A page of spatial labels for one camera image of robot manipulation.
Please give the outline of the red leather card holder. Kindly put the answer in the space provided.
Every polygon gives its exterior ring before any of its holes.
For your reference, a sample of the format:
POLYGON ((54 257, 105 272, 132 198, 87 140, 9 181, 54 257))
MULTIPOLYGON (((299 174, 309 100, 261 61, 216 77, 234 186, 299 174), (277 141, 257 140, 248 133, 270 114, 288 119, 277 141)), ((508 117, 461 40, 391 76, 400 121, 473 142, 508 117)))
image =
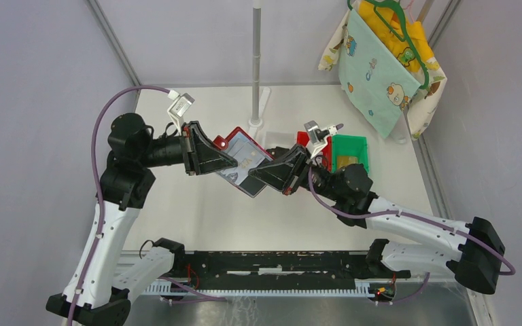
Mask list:
POLYGON ((249 197, 256 197, 266 184, 249 176, 249 171, 273 161, 273 157, 240 127, 236 127, 224 141, 228 144, 224 153, 234 158, 237 166, 217 171, 216 174, 249 197))

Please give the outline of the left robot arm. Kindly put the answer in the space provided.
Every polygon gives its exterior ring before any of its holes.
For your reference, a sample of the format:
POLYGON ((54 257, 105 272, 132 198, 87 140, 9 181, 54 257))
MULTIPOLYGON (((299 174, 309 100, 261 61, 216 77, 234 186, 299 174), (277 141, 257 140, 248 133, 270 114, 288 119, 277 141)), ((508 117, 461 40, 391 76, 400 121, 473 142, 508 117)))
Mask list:
POLYGON ((72 279, 51 295, 46 310, 69 325, 123 325, 135 300, 164 274, 186 269, 184 246, 160 239, 122 274, 116 274, 126 238, 155 182, 154 167, 181 164, 189 175, 234 168, 237 161, 204 134, 198 122, 183 124, 176 136, 154 138, 136 113, 117 117, 103 173, 95 173, 98 202, 92 229, 72 279))

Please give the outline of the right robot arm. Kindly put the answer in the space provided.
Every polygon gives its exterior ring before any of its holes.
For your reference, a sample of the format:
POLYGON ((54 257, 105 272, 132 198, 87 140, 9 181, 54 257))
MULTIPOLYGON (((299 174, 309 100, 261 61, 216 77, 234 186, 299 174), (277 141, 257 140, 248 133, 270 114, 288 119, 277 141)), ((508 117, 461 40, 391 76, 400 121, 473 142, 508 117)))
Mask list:
POLYGON ((391 202, 371 190, 372 180, 362 164, 330 172, 312 161, 305 147, 295 145, 276 160, 251 169, 249 176, 284 195, 300 188, 310 191, 345 225, 412 240, 412 244, 375 240, 365 259, 366 270, 374 277, 389 271, 444 272, 468 289, 493 295, 499 277, 515 274, 490 221, 481 217, 470 223, 455 221, 391 202))

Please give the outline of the white VIP card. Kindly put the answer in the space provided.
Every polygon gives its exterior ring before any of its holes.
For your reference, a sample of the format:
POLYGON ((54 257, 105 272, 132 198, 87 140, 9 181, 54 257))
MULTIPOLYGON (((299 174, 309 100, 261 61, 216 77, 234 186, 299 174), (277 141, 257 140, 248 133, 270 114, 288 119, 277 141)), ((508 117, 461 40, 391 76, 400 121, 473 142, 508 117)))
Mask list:
POLYGON ((258 167, 267 159, 265 153, 242 133, 231 138, 227 154, 234 158, 238 165, 221 170, 217 174, 235 185, 242 184, 248 178, 249 170, 258 167))

